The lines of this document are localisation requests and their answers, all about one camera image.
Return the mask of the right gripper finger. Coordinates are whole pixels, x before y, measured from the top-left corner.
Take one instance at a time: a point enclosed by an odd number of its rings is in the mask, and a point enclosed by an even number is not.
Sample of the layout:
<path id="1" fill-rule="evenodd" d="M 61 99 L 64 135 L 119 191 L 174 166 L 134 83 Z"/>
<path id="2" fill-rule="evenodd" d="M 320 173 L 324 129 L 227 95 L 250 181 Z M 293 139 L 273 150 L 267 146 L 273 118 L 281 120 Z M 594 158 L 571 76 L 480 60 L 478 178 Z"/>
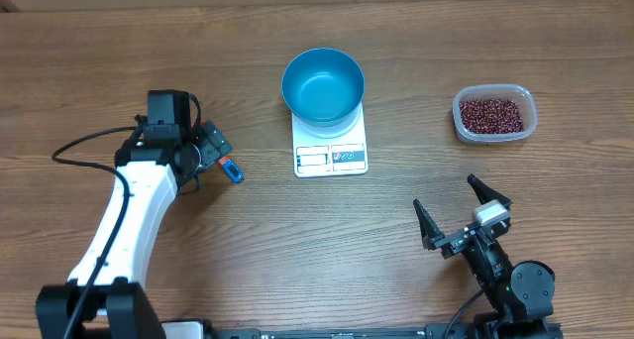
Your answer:
<path id="1" fill-rule="evenodd" d="M 481 205 L 489 203 L 492 200 L 497 200 L 502 206 L 509 209 L 513 204 L 513 201 L 510 198 L 492 189 L 472 173 L 468 175 L 467 182 L 472 187 Z"/>
<path id="2" fill-rule="evenodd" d="M 413 200 L 413 206 L 419 221 L 423 247 L 427 250 L 436 250 L 437 243 L 445 238 L 445 234 L 418 199 Z"/>

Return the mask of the red scoop with blue handle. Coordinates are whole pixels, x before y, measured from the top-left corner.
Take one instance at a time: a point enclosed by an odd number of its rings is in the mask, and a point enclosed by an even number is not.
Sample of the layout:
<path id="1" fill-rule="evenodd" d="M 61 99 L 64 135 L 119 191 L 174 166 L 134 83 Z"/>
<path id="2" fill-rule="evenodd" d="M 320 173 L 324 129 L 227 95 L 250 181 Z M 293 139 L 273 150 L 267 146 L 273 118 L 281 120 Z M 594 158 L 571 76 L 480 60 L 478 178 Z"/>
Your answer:
<path id="1" fill-rule="evenodd" d="M 218 164 L 233 183 L 241 183 L 245 179 L 243 172 L 229 157 L 221 158 Z"/>

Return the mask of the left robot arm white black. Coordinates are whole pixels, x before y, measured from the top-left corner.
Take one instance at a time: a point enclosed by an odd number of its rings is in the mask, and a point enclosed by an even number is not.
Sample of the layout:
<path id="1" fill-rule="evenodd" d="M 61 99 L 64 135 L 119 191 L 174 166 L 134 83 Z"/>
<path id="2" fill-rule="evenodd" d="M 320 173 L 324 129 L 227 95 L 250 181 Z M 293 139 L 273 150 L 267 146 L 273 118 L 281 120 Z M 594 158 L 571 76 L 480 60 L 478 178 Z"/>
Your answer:
<path id="1" fill-rule="evenodd" d="M 45 338 L 210 338 L 207 319 L 161 321 L 145 293 L 161 221 L 180 189 L 232 147 L 209 120 L 141 118 L 115 154 L 115 181 L 95 236 L 66 283 L 45 285 L 36 316 Z"/>

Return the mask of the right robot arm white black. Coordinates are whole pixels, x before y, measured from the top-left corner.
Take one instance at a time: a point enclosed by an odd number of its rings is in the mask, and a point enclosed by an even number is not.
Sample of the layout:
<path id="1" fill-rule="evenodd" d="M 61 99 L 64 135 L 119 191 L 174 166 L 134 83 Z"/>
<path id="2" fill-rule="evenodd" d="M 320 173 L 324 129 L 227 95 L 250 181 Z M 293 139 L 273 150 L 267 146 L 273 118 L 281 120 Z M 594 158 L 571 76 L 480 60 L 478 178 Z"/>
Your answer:
<path id="1" fill-rule="evenodd" d="M 561 338 L 563 331 L 547 317 L 554 313 L 555 273 L 542 262 L 512 264 L 498 242 L 511 227 L 512 200 L 474 174 L 467 178 L 480 206 L 472 222 L 451 235 L 444 234 L 422 203 L 415 209 L 422 245 L 439 250 L 445 259 L 462 255 L 479 285 L 447 323 L 430 323 L 424 338 Z"/>

